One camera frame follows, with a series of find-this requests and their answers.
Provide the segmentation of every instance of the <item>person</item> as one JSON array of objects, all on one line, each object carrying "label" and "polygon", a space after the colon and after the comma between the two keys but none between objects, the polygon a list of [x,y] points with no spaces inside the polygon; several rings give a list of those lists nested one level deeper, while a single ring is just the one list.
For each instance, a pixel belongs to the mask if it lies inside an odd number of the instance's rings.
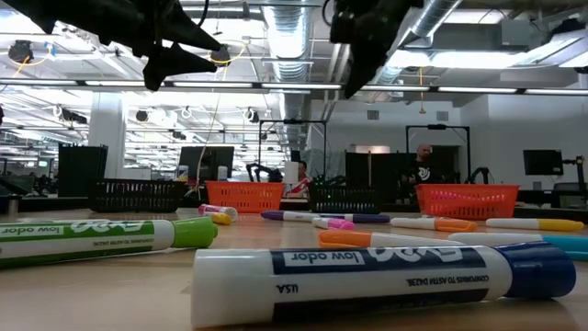
[{"label": "person", "polygon": [[421,143],[416,148],[416,158],[411,164],[413,177],[410,177],[411,183],[432,183],[435,182],[435,175],[429,163],[429,158],[433,152],[433,147],[428,143]]},{"label": "person", "polygon": [[286,193],[288,198],[303,198],[307,195],[312,177],[306,175],[307,165],[304,161],[298,162],[298,184]]}]

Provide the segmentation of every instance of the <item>monitor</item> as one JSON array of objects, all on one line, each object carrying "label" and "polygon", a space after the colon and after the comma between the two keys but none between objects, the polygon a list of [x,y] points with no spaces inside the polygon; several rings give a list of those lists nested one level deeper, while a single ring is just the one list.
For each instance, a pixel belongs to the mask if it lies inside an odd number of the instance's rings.
[{"label": "monitor", "polygon": [[562,176],[563,159],[557,150],[526,150],[525,174],[527,176]]},{"label": "monitor", "polygon": [[[180,166],[188,166],[187,176],[190,179],[198,177],[198,160],[203,147],[182,147]],[[232,175],[232,158],[234,147],[207,147],[202,155],[200,164],[200,179],[217,180],[219,166],[227,167],[227,177]]]}]

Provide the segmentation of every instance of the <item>column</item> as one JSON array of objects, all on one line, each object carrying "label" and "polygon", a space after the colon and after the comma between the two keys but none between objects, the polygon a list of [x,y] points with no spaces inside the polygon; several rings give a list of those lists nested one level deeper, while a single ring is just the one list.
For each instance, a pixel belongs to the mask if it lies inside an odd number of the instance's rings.
[{"label": "column", "polygon": [[88,145],[108,146],[105,178],[122,178],[125,161],[127,113],[121,93],[94,93]]}]

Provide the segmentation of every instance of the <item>desk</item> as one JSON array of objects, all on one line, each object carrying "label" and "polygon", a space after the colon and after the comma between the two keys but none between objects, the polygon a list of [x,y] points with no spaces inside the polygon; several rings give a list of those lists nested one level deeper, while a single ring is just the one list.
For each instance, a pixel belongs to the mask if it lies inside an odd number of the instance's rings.
[{"label": "desk", "polygon": [[[394,214],[411,216],[413,214]],[[20,221],[49,219],[178,219],[177,214],[94,214],[88,210],[19,214]],[[446,233],[359,224],[360,230],[446,238]],[[492,229],[495,232],[507,232]],[[212,248],[315,247],[318,230],[307,223],[243,215],[221,226]],[[588,232],[577,233],[588,235]],[[192,250],[69,262],[0,271],[0,330],[3,331],[189,331]],[[588,325],[588,264],[577,263],[578,280],[557,301],[500,300],[390,314],[342,316],[295,325],[248,325],[223,330],[581,330]]]}]

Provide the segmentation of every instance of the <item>green marker cap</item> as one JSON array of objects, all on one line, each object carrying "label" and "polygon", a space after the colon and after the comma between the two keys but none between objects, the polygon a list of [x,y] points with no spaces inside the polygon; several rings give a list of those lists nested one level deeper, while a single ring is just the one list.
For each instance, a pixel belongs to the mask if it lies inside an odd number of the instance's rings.
[{"label": "green marker cap", "polygon": [[210,217],[172,222],[175,229],[173,248],[207,248],[219,234]]}]

